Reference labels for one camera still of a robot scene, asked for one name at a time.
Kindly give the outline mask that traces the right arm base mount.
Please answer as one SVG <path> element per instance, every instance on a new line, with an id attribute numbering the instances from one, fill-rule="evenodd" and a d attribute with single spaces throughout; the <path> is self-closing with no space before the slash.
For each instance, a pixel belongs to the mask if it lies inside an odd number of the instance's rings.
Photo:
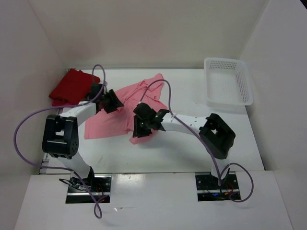
<path id="1" fill-rule="evenodd" d="M 217 179 L 209 173 L 195 174 L 198 202 L 241 200 L 238 181 L 234 172 L 229 173 L 222 186 L 218 186 Z"/>

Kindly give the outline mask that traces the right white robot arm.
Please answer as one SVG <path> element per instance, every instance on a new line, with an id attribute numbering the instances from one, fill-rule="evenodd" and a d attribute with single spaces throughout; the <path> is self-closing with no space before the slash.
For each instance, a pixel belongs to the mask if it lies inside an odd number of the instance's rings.
<path id="1" fill-rule="evenodd" d="M 134 138 L 148 137 L 153 131 L 194 135 L 212 158 L 212 186 L 222 188 L 227 183 L 228 153 L 236 135 L 219 115 L 212 113 L 208 117 L 194 117 L 174 114 L 167 109 L 157 112 L 145 103 L 138 103 L 133 112 Z"/>

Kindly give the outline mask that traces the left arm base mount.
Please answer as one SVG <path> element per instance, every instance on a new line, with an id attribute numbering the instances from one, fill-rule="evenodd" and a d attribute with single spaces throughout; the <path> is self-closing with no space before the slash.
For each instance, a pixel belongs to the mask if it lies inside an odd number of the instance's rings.
<path id="1" fill-rule="evenodd" d="M 68 185 L 66 204 L 94 203 L 88 191 L 85 189 L 85 186 L 79 179 L 74 177 L 71 177 L 69 180 L 60 178 L 59 181 Z M 110 202 L 111 181 L 112 175 L 110 174 L 95 175 L 92 185 L 84 179 L 87 188 L 99 203 Z"/>

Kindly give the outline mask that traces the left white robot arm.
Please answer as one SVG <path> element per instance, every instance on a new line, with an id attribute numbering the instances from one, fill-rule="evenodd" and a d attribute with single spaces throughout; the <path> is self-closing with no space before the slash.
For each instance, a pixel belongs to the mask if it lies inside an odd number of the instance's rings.
<path id="1" fill-rule="evenodd" d="M 72 178 L 65 181 L 68 185 L 86 192 L 95 188 L 97 180 L 94 170 L 78 152 L 78 127 L 100 110 L 112 113 L 124 104 L 113 90 L 107 90 L 101 83 L 93 83 L 78 106 L 60 115 L 49 115 L 46 118 L 42 150 L 58 159 L 65 168 L 71 169 Z"/>

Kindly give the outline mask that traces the magenta t shirt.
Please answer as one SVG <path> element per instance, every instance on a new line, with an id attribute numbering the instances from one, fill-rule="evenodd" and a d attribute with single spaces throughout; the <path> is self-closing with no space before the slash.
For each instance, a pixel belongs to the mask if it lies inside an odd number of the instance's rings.
<path id="1" fill-rule="evenodd" d="M 66 101 L 66 100 L 54 99 L 54 100 L 52 100 L 51 105 L 53 107 L 56 107 L 56 106 L 69 106 L 69 105 L 72 105 L 72 104 L 70 102 Z"/>

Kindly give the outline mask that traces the light pink t shirt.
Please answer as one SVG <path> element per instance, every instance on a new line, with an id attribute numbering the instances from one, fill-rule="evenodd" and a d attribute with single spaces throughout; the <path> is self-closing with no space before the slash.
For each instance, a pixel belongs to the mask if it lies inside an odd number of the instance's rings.
<path id="1" fill-rule="evenodd" d="M 142 102 L 148 104 L 155 111 L 166 109 L 160 101 L 164 86 L 162 74 L 157 74 L 150 79 L 144 79 L 138 83 L 126 86 L 115 91 L 119 100 L 124 104 L 117 111 L 107 114 L 101 110 L 85 122 L 85 139 L 109 138 L 128 134 L 134 130 L 133 110 L 139 103 L 143 94 Z"/>

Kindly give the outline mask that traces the dark red t shirt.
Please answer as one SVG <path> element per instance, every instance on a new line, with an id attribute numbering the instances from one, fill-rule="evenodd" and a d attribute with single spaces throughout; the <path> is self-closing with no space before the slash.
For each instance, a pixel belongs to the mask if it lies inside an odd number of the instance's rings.
<path id="1" fill-rule="evenodd" d="M 51 100 L 60 99 L 70 102 L 72 105 L 78 104 L 91 90 L 93 83 L 99 83 L 100 78 L 81 70 L 70 69 L 49 94 Z"/>

